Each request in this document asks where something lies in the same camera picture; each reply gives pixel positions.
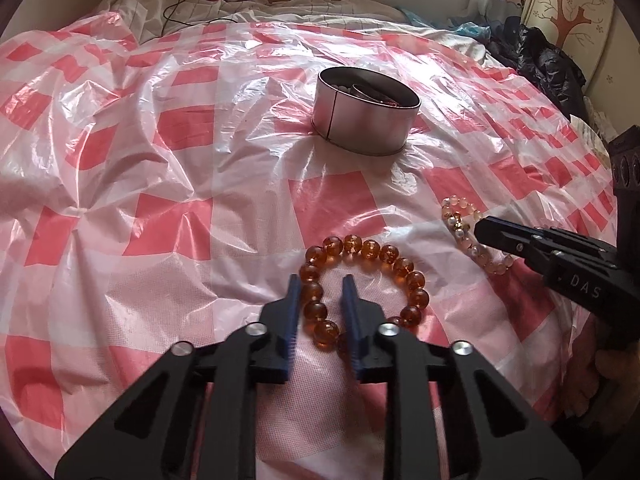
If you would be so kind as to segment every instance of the plastic tablecloth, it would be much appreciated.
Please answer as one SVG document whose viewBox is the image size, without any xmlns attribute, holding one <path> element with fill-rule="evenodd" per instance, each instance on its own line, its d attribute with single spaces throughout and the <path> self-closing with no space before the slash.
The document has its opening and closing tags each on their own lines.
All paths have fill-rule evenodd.
<svg viewBox="0 0 640 480">
<path fill-rule="evenodd" d="M 405 149 L 372 158 L 313 133 L 316 76 L 359 66 L 422 99 Z M 582 314 L 517 260 L 488 277 L 441 200 L 614 241 L 607 170 L 506 68 L 409 34 L 211 23 L 138 46 L 115 12 L 0 46 L 0 406 L 52 472 L 170 344 L 223 340 L 284 295 L 305 248 L 350 232 L 427 277 L 418 330 L 464 338 L 545 418 Z M 397 315 L 377 269 L 341 277 Z M 260 478 L 379 478 L 384 390 L 298 337 L 285 386 L 260 388 Z"/>
</svg>

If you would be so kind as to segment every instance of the metal screw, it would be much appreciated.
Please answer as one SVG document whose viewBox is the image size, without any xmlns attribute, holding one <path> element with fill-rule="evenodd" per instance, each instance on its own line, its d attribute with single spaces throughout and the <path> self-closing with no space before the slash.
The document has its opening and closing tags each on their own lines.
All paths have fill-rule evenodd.
<svg viewBox="0 0 640 480">
<path fill-rule="evenodd" d="M 378 332 L 380 332 L 382 335 L 393 337 L 400 333 L 400 329 L 393 323 L 383 323 L 378 327 Z"/>
<path fill-rule="evenodd" d="M 456 341 L 451 348 L 453 348 L 453 352 L 457 355 L 469 355 L 474 351 L 473 345 L 467 341 Z"/>
<path fill-rule="evenodd" d="M 180 341 L 175 345 L 171 346 L 171 353 L 178 357 L 184 357 L 185 355 L 189 355 L 193 352 L 193 346 L 186 341 Z"/>
<path fill-rule="evenodd" d="M 263 323 L 249 323 L 244 331 L 252 336 L 265 335 L 267 333 L 267 327 Z"/>
</svg>

